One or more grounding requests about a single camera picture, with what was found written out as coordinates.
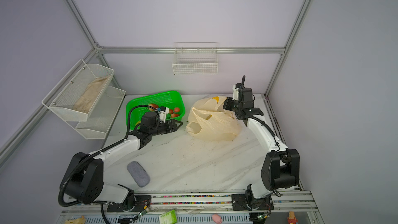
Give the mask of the green plastic basket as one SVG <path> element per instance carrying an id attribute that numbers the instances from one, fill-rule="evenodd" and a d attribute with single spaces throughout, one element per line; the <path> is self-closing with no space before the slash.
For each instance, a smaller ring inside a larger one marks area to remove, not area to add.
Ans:
<path id="1" fill-rule="evenodd" d="M 181 120 L 186 113 L 186 108 L 184 106 L 181 94 L 177 91 L 167 91 L 167 92 L 139 97 L 129 101 L 126 105 L 126 122 L 128 121 L 128 114 L 132 108 L 139 105 L 150 105 L 150 104 L 154 104 L 159 107 L 161 106 L 168 107 L 170 110 L 174 110 L 176 108 L 179 109 L 179 112 L 173 112 L 173 114 L 178 115 L 177 117 L 172 118 L 172 114 L 170 115 L 167 114 L 166 120 L 169 119 Z M 146 112 L 150 112 L 150 110 L 148 108 L 143 108 L 143 107 L 140 107 L 133 111 L 133 113 L 130 116 L 131 130 L 133 130 L 135 126 L 141 122 L 141 118 Z"/>

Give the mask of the pink small toy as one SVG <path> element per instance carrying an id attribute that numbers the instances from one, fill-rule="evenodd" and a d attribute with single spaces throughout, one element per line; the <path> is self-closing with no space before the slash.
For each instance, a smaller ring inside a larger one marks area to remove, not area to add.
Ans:
<path id="1" fill-rule="evenodd" d="M 212 218 L 212 221 L 213 221 L 215 224 L 222 224 L 222 217 L 221 217 L 221 216 L 219 216 L 219 215 L 217 215 L 217 214 L 213 214 L 213 215 L 211 216 L 211 218 Z"/>

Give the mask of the red yellow figurine toy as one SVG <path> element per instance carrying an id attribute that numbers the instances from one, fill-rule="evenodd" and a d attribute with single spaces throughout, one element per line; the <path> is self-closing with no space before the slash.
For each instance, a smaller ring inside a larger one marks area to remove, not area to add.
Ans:
<path id="1" fill-rule="evenodd" d="M 297 218 L 295 216 L 295 212 L 290 211 L 287 220 L 288 220 L 288 224 L 297 224 Z"/>

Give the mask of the upper white mesh wall shelf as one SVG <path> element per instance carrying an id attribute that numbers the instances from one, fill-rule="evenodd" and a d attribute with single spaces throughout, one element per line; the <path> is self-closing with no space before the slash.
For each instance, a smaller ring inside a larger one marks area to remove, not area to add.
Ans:
<path id="1" fill-rule="evenodd" d="M 77 100 L 83 95 L 89 83 L 96 78 L 109 76 L 88 114 L 73 110 Z M 42 105 L 60 117 L 63 121 L 87 121 L 99 99 L 109 86 L 114 70 L 99 64 L 86 63 L 79 60 L 42 100 Z"/>

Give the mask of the grey oval sponge pad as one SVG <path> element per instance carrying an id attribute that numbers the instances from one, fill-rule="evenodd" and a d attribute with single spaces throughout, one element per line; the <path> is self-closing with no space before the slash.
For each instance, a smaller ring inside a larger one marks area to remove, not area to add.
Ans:
<path id="1" fill-rule="evenodd" d="M 137 161 L 129 163 L 126 169 L 139 187 L 143 188 L 150 183 L 149 174 Z"/>

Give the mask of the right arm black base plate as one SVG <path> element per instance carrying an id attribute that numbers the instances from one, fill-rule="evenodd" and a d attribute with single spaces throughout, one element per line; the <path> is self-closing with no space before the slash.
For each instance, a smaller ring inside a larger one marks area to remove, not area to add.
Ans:
<path id="1" fill-rule="evenodd" d="M 245 194 L 233 194 L 231 199 L 234 211 L 272 211 L 274 209 L 271 196 L 256 199 Z"/>

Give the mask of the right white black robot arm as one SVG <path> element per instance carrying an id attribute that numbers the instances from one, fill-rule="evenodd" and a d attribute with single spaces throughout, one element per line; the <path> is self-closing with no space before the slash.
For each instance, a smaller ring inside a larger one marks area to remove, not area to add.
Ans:
<path id="1" fill-rule="evenodd" d="M 280 189 L 293 189 L 300 182 L 300 155 L 296 149 L 290 149 L 266 123 L 264 113 L 255 107 L 251 88 L 244 82 L 233 86 L 233 96 L 228 97 L 223 109 L 231 111 L 255 135 L 262 148 L 265 159 L 261 169 L 261 180 L 251 184 L 245 191 L 247 208 L 258 208 L 260 201 Z"/>

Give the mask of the green small box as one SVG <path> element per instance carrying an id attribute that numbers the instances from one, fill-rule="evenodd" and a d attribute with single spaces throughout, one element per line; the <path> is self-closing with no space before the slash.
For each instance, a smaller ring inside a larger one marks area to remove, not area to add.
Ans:
<path id="1" fill-rule="evenodd" d="M 159 216 L 160 224 L 177 224 L 177 222 L 177 213 L 174 209 Z"/>

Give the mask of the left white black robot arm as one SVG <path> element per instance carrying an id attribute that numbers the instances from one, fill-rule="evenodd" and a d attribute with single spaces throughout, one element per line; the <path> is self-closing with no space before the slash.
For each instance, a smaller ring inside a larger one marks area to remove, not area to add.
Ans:
<path id="1" fill-rule="evenodd" d="M 59 205 L 114 203 L 126 211 L 133 209 L 137 205 L 134 190 L 105 182 L 105 171 L 124 156 L 144 148 L 154 136 L 176 132 L 182 124 L 176 119 L 165 119 L 161 113 L 147 112 L 122 140 L 92 153 L 75 154 L 60 183 Z"/>

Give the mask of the lower white mesh wall shelf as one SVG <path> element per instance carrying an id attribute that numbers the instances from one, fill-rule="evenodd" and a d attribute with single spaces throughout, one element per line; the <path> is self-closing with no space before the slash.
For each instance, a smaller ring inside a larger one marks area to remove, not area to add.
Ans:
<path id="1" fill-rule="evenodd" d="M 79 121 L 73 129 L 86 140 L 103 140 L 117 116 L 125 91 L 108 86 L 87 121 Z"/>

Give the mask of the cream banana print plastic bag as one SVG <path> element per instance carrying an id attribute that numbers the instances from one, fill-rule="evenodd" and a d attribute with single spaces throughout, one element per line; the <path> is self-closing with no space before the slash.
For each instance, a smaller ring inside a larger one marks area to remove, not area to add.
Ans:
<path id="1" fill-rule="evenodd" d="M 234 112 L 224 110 L 226 96 L 198 100 L 192 106 L 186 131 L 202 141 L 233 141 L 241 132 Z"/>

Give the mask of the aluminium front rail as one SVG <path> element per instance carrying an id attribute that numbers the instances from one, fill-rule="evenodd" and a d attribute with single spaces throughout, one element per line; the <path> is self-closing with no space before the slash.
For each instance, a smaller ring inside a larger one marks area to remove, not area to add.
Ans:
<path id="1" fill-rule="evenodd" d="M 179 224 L 212 224 L 214 214 L 221 217 L 223 224 L 250 224 L 254 220 L 266 224 L 287 222 L 290 215 L 296 216 L 300 224 L 323 224 L 324 220 L 315 199 L 309 191 L 281 190 L 280 196 L 257 200 L 256 207 L 248 209 L 242 192 L 180 192 L 148 193 L 138 192 L 137 205 L 123 211 L 120 205 L 106 203 L 79 204 L 64 208 L 58 224 L 71 222 L 83 217 L 87 224 L 132 223 L 137 217 L 138 224 L 158 224 L 160 216 L 175 211 Z"/>

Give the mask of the beige cloth in shelf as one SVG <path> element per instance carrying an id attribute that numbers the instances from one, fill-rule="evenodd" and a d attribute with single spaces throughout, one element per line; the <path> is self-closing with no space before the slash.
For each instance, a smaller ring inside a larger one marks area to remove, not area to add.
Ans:
<path id="1" fill-rule="evenodd" d="M 94 81 L 89 83 L 83 95 L 73 106 L 73 110 L 88 114 L 108 80 L 109 76 L 105 76 L 96 78 Z"/>

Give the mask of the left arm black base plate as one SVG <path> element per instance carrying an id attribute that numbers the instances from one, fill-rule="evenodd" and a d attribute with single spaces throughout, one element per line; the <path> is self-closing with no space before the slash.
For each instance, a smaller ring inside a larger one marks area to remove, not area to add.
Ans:
<path id="1" fill-rule="evenodd" d="M 127 198 L 123 203 L 111 202 L 107 207 L 109 213 L 139 213 L 144 210 L 145 207 L 150 206 L 152 200 L 151 195 L 135 195 Z"/>

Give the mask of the beige toy at front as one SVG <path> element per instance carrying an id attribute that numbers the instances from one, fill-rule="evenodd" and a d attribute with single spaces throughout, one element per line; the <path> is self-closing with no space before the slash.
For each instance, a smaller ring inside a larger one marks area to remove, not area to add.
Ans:
<path id="1" fill-rule="evenodd" d="M 85 224 L 86 218 L 84 216 L 80 216 L 76 219 L 68 219 L 64 222 L 64 224 Z"/>

